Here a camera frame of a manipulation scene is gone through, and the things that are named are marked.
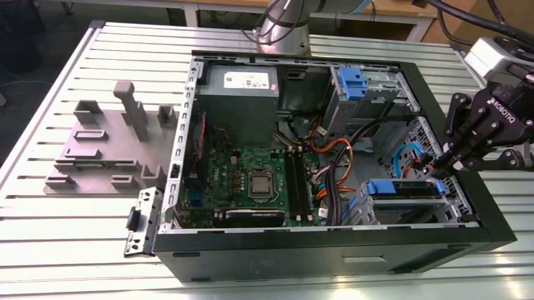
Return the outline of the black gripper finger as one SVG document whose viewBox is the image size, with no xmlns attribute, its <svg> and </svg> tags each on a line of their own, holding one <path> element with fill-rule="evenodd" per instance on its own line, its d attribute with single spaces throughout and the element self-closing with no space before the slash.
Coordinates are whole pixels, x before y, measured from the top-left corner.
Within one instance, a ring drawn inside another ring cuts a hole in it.
<svg viewBox="0 0 534 300">
<path fill-rule="evenodd" d="M 433 177 L 446 179 L 462 171 L 528 171 L 533 172 L 533 145 L 528 142 L 506 148 L 500 157 L 486 160 L 496 148 L 476 148 L 470 152 L 450 149 L 437 158 Z"/>
<path fill-rule="evenodd" d="M 494 135 L 501 130 L 501 120 L 493 113 L 488 92 L 478 92 L 470 97 L 453 95 L 446 117 L 442 155 L 434 162 L 430 176 L 446 179 L 460 171 L 478 171 L 485 166 L 484 157 L 493 150 Z"/>
</svg>

